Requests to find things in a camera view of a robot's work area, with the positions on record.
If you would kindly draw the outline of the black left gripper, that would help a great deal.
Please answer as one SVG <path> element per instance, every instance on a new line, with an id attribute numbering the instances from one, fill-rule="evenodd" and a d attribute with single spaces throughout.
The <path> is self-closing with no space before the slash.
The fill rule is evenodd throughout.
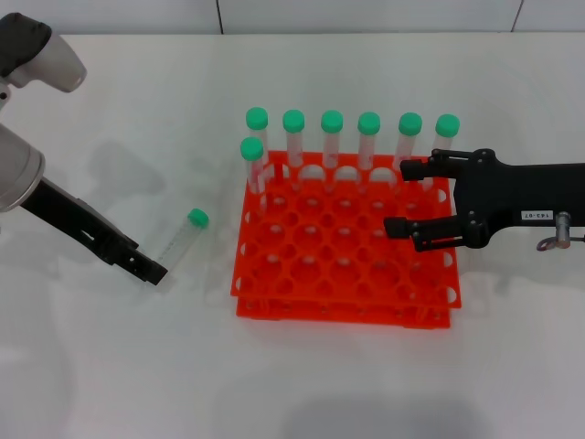
<path id="1" fill-rule="evenodd" d="M 167 269 L 139 251 L 137 244 L 80 198 L 42 178 L 21 207 L 77 241 L 109 265 L 158 285 Z"/>

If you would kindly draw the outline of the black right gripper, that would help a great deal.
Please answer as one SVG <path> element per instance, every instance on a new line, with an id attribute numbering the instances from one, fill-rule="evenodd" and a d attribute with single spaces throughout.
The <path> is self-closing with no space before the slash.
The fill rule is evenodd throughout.
<path id="1" fill-rule="evenodd" d="M 455 179 L 457 215 L 437 219 L 384 218 L 389 239 L 411 240 L 416 252 L 455 247 L 480 249 L 500 230 L 553 227 L 541 249 L 567 249 L 570 230 L 584 226 L 584 165 L 507 165 L 490 149 L 433 149 L 425 160 L 403 160 L 404 181 Z"/>

